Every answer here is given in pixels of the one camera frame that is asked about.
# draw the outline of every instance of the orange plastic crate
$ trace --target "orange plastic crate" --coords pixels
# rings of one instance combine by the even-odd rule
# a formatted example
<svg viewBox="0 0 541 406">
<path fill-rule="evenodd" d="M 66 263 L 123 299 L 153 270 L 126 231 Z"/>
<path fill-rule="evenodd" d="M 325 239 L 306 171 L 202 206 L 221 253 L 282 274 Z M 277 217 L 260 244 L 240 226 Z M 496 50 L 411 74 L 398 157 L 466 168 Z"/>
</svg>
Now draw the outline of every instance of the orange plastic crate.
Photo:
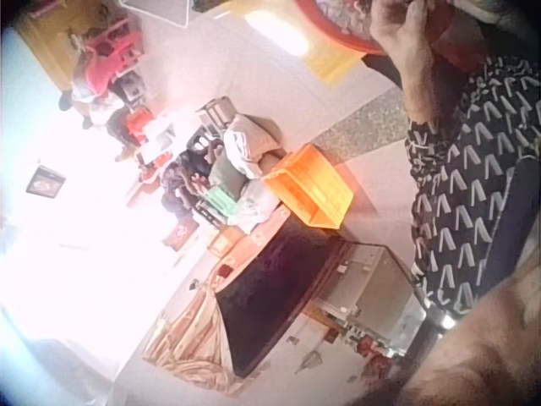
<svg viewBox="0 0 541 406">
<path fill-rule="evenodd" d="M 311 227 L 338 229 L 353 200 L 346 182 L 310 144 L 287 154 L 263 180 Z"/>
</svg>

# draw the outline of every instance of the light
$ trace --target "light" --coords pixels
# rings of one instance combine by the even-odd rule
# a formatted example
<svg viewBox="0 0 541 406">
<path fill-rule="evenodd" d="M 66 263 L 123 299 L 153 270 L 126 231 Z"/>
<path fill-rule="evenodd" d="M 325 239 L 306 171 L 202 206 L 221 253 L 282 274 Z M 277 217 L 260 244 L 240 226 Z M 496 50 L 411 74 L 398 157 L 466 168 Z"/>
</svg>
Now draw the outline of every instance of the light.
<svg viewBox="0 0 541 406">
<path fill-rule="evenodd" d="M 296 57 L 302 57 L 309 50 L 304 34 L 293 25 L 264 10 L 253 11 L 244 17 L 248 24 Z"/>
<path fill-rule="evenodd" d="M 443 320 L 441 321 L 441 326 L 446 330 L 452 329 L 456 325 L 455 319 L 449 315 L 444 315 Z"/>
<path fill-rule="evenodd" d="M 221 19 L 222 17 L 225 17 L 226 15 L 230 13 L 231 13 L 230 10 L 224 11 L 223 13 L 219 13 L 214 19 Z"/>
</svg>

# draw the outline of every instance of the picture frame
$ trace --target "picture frame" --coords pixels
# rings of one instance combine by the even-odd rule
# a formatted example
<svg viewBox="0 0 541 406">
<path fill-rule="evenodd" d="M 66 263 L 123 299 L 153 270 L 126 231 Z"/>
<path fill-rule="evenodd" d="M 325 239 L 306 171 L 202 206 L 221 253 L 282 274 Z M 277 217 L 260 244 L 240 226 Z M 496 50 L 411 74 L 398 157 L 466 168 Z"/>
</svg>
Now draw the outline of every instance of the picture frame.
<svg viewBox="0 0 541 406">
<path fill-rule="evenodd" d="M 40 165 L 28 183 L 26 193 L 46 197 L 47 199 L 54 199 L 57 197 L 65 181 L 66 178 L 60 173 L 56 173 L 48 167 Z"/>
</svg>

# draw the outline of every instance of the white plastic bag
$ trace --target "white plastic bag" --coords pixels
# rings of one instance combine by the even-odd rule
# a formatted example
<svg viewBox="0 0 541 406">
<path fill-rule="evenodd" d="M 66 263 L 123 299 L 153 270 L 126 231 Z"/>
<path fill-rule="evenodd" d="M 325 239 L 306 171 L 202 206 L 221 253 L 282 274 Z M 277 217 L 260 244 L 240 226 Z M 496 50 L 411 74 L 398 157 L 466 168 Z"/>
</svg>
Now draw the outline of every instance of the white plastic bag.
<svg viewBox="0 0 541 406">
<path fill-rule="evenodd" d="M 242 114 L 237 114 L 223 136 L 233 166 L 249 179 L 263 175 L 258 162 L 263 154 L 280 148 L 272 135 Z"/>
</svg>

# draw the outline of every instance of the skin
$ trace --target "skin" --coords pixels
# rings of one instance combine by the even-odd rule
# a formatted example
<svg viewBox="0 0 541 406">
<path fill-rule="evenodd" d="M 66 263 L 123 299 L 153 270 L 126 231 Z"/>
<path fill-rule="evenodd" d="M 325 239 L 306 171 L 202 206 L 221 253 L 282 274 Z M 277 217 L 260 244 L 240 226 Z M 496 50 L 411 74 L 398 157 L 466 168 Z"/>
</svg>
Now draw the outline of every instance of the skin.
<svg viewBox="0 0 541 406">
<path fill-rule="evenodd" d="M 404 84 L 410 118 L 433 122 L 432 51 L 424 35 L 425 0 L 374 0 L 371 33 L 387 51 Z M 406 385 L 415 404 L 520 404 L 541 377 L 541 269 L 538 251 L 485 296 L 436 345 Z"/>
</svg>

